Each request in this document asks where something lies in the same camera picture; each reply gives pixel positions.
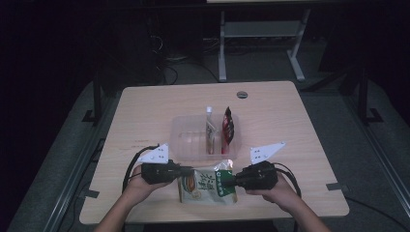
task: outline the white tag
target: white tag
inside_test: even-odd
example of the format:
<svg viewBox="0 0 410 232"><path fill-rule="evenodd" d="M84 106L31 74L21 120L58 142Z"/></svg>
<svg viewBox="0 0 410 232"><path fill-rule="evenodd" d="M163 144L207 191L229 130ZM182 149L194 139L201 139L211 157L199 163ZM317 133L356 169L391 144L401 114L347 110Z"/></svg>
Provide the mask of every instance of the white tag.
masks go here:
<svg viewBox="0 0 410 232"><path fill-rule="evenodd" d="M138 161L146 163L168 163L168 144L162 144L160 147L138 158Z"/></svg>
<svg viewBox="0 0 410 232"><path fill-rule="evenodd" d="M250 163L257 164L273 156L278 150L286 145L285 142L271 144L262 147L250 148Z"/></svg>

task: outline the snack bag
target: snack bag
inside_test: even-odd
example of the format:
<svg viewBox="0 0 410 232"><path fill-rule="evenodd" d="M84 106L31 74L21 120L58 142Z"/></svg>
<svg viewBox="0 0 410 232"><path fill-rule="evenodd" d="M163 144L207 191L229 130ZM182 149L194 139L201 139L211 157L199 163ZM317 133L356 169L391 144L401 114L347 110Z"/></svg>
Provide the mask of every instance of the snack bag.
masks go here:
<svg viewBox="0 0 410 232"><path fill-rule="evenodd" d="M233 135L235 134L234 128L232 113L228 106L225 110L222 121L221 152L223 154L229 154L229 143L232 142Z"/></svg>
<svg viewBox="0 0 410 232"><path fill-rule="evenodd" d="M189 177L178 179L182 203L201 205L232 205L238 201L235 187L224 188L223 180L232 178L232 160L214 166L194 168Z"/></svg>

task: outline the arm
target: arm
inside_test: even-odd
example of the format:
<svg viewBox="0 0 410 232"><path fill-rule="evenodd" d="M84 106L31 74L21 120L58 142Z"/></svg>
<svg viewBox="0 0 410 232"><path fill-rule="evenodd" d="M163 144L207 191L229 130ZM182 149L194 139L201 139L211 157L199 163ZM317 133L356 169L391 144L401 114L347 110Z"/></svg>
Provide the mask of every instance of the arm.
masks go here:
<svg viewBox="0 0 410 232"><path fill-rule="evenodd" d="M133 170L132 175L138 173L141 173L140 165ZM149 185L142 179L141 175L132 177L123 194L118 198L94 231L121 231L132 207L145 200L155 189L162 188L168 184L169 183Z"/></svg>
<svg viewBox="0 0 410 232"><path fill-rule="evenodd" d="M247 190L247 194L262 195L269 202L277 203L289 213L301 226L303 231L330 231L316 213L289 186L281 173L278 182L270 190Z"/></svg>

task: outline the black tape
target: black tape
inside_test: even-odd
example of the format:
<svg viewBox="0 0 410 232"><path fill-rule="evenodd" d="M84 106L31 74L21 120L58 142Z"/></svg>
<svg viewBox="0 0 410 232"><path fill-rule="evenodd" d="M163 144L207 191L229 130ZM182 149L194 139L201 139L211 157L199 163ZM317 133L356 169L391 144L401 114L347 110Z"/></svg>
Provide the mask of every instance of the black tape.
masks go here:
<svg viewBox="0 0 410 232"><path fill-rule="evenodd" d="M85 198L85 196L88 196L88 197L91 197L91 198L97 198L97 197L99 197L99 194L100 194L99 191L86 189L85 191L83 191L83 194L81 194L81 195L83 195L84 198Z"/></svg>
<svg viewBox="0 0 410 232"><path fill-rule="evenodd" d="M339 183L327 184L326 187L328 190L340 190L341 185Z"/></svg>

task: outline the clear plastic container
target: clear plastic container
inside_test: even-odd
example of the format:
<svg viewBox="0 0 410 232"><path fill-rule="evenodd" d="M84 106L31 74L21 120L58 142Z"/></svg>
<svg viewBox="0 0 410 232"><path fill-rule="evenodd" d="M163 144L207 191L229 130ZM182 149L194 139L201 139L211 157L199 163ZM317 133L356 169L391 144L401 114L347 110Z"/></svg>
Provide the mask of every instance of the clear plastic container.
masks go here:
<svg viewBox="0 0 410 232"><path fill-rule="evenodd" d="M210 155L206 151L206 114L175 117L172 120L169 149L180 161L236 159L242 144L239 118L232 114L235 134L229 144L229 154L221 153L222 120L223 114L212 114L212 121L218 127L214 154Z"/></svg>

